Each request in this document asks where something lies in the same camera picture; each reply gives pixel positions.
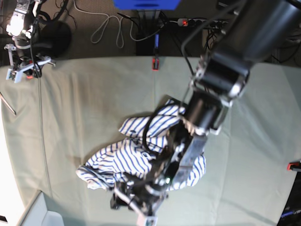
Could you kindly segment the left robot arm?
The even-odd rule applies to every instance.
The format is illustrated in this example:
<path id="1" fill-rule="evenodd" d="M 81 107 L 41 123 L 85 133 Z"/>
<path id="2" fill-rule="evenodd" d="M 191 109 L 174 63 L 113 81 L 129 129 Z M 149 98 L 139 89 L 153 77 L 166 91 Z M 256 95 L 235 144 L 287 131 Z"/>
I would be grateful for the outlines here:
<path id="1" fill-rule="evenodd" d="M 142 179 L 119 182 L 111 208 L 127 206 L 140 216 L 153 217 L 170 188 L 185 185 L 201 156 L 209 133 L 217 133 L 233 101 L 245 89 L 251 68 L 266 59 L 301 21 L 298 0 L 237 0 L 214 19 L 234 17 L 191 71 L 193 94 L 179 122 L 167 133 L 167 145 L 151 161 Z"/>

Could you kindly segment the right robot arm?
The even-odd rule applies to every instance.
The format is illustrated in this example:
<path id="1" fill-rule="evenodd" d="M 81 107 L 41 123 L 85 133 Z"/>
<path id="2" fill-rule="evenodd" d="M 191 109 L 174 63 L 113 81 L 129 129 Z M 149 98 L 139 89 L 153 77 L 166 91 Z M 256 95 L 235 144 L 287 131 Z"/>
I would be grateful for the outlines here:
<path id="1" fill-rule="evenodd" d="M 40 78 L 46 64 L 55 64 L 58 47 L 60 17 L 68 1 L 61 10 L 51 17 L 42 10 L 44 0 L 18 0 L 6 32 L 12 43 L 6 44 L 9 68 L 7 80 L 19 83 L 23 77 Z"/>

